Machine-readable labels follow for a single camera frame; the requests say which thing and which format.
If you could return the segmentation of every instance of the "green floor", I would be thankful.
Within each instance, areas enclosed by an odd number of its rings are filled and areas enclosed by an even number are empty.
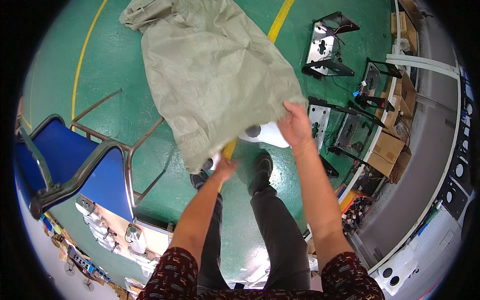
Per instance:
[[[72,114],[72,91],[80,52],[90,24],[102,1],[72,1],[58,16],[32,62],[24,86],[24,127],[36,127],[49,114],[60,114],[69,123]],[[237,0],[247,15],[268,33],[283,1]],[[133,144],[159,114],[152,101],[145,77],[139,32],[121,25],[121,11],[129,1],[108,0],[98,17],[84,53],[78,79],[75,115],[106,95],[121,88],[118,96],[101,105],[81,120],[81,123],[118,139]],[[363,77],[365,59],[384,60],[390,53],[391,4],[387,0],[317,1],[297,0],[293,3],[275,45],[293,66],[305,96],[316,96],[329,103],[345,106],[352,100],[354,87],[336,79],[321,82],[301,73],[308,50],[312,20],[342,11],[352,18],[360,30],[345,33],[341,38],[346,45],[341,48],[343,63],[353,69],[355,77],[344,77],[350,84],[358,85]],[[327,132],[338,129],[343,115],[332,112]],[[366,131],[358,131],[358,138],[366,139]],[[278,196],[297,220],[302,231],[306,228],[300,186],[289,148],[281,149],[268,144],[252,144],[239,140],[233,158],[241,167],[230,181],[224,184],[224,226],[222,235],[222,273],[227,282],[241,280],[249,260],[259,249],[264,249],[262,237],[249,206],[247,185],[249,169],[260,149],[272,155],[275,170],[272,185]],[[336,188],[348,177],[352,160],[326,155],[326,159],[340,172],[332,181]],[[151,190],[137,213],[162,221],[176,222],[194,195],[189,176],[173,140],[172,132],[163,123],[135,153],[133,185],[142,192],[169,161],[166,174]],[[70,199],[51,209],[52,214],[64,224],[74,240],[92,256],[94,263],[110,272],[118,284],[125,276],[145,282],[140,267],[112,255],[95,243],[80,213]]]

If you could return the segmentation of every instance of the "chair seat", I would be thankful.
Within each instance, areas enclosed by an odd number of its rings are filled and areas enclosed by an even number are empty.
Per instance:
[[[65,184],[70,180],[99,145],[71,131],[57,119],[47,124],[32,141],[45,158],[54,184]],[[36,161],[25,144],[16,145],[16,158],[32,191],[37,192],[45,188]],[[118,148],[109,150],[79,192],[116,215],[132,221],[132,209],[125,187],[122,150]]]

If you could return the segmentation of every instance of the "metal chair frame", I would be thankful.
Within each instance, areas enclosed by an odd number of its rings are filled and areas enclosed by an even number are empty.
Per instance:
[[[143,198],[147,195],[147,193],[153,188],[153,186],[157,183],[157,181],[166,172],[166,170],[164,169],[160,173],[160,175],[158,175],[157,178],[155,178],[155,180],[153,180],[153,182],[145,189],[143,193],[139,193],[133,190],[133,185],[132,185],[133,154],[142,145],[142,143],[152,134],[152,132],[165,120],[163,117],[160,117],[147,130],[147,132],[137,140],[137,142],[133,146],[129,146],[119,141],[108,138],[105,135],[78,123],[78,120],[84,117],[87,113],[89,113],[90,111],[98,107],[100,104],[111,99],[116,94],[119,94],[120,92],[121,92],[121,89],[106,96],[105,98],[101,99],[100,101],[96,102],[95,104],[87,108],[84,112],[82,112],[80,115],[78,115],[71,121],[70,127],[69,127],[70,129],[72,129],[73,127],[76,127],[84,131],[86,133],[86,137],[89,140],[91,140],[91,136],[94,136],[100,139],[102,142],[82,163],[79,169],[74,173],[73,177],[64,184],[53,183],[52,176],[46,164],[45,158],[33,143],[33,139],[36,137],[36,135],[40,133],[53,119],[58,119],[58,121],[60,121],[63,125],[65,125],[65,122],[63,121],[62,117],[57,114],[52,114],[48,116],[38,127],[36,127],[32,131],[30,135],[27,134],[25,129],[23,128],[19,130],[19,139],[17,142],[25,143],[29,152],[32,154],[32,157],[35,159],[38,165],[38,168],[40,170],[42,179],[45,183],[44,189],[35,191],[36,195],[32,198],[32,201],[30,203],[30,212],[33,217],[39,219],[40,216],[42,215],[44,207],[55,204],[57,202],[61,202],[66,197],[71,197],[75,193],[77,193],[81,189],[83,184],[87,181],[87,179],[89,178],[90,174],[93,172],[95,167],[101,162],[103,157],[113,148],[118,148],[119,150],[121,150],[121,153],[122,153],[125,188],[127,191],[127,199],[129,202],[129,206],[131,208],[138,206],[138,204],[143,200]]]
[[[110,138],[106,137],[105,135],[96,132],[95,130],[88,128],[86,126],[83,126],[82,124],[78,123],[78,120],[83,118],[87,113],[91,112],[93,109],[97,108],[100,104],[106,102],[107,100],[113,98],[113,96],[119,94],[122,92],[122,89],[111,93],[110,95],[106,96],[105,98],[101,99],[100,101],[96,102],[89,108],[87,108],[85,111],[83,111],[81,114],[76,116],[71,122],[70,122],[70,130],[73,127],[76,127],[86,133],[87,139],[91,139],[91,136],[94,136],[102,141],[107,141]],[[165,174],[166,170],[164,169],[158,176],[155,178],[152,183],[145,189],[143,193],[139,193],[133,190],[133,184],[132,184],[132,160],[133,160],[133,154],[135,151],[143,144],[143,142],[152,134],[152,132],[160,126],[160,124],[165,121],[165,118],[160,117],[148,130],[145,132],[136,142],[133,144],[133,146],[129,146],[127,144],[121,143],[116,141],[121,145],[121,148],[127,152],[127,156],[124,159],[124,173],[125,173],[125,186],[127,190],[127,197],[128,200],[131,204],[132,207],[137,207],[140,202],[143,200],[143,198],[147,195],[147,193],[153,188],[153,186],[157,183],[157,181]]]

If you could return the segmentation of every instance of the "forearm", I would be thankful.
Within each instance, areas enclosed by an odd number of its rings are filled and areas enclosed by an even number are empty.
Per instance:
[[[312,230],[320,270],[335,255],[352,251],[344,237],[340,206],[313,139],[293,148],[303,210]]]
[[[215,173],[205,182],[180,216],[169,248],[188,250],[200,268],[202,249],[216,202],[217,191],[223,183]]]

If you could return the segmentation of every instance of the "hand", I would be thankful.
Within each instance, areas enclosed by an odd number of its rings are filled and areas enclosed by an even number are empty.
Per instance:
[[[230,178],[230,176],[232,176],[239,164],[234,160],[229,160],[226,158],[223,152],[221,155],[222,157],[220,158],[212,177],[218,177],[222,182],[225,182]]]
[[[312,127],[302,104],[283,101],[283,106],[288,113],[277,122],[277,125],[283,138],[292,149],[295,149],[312,139]]]

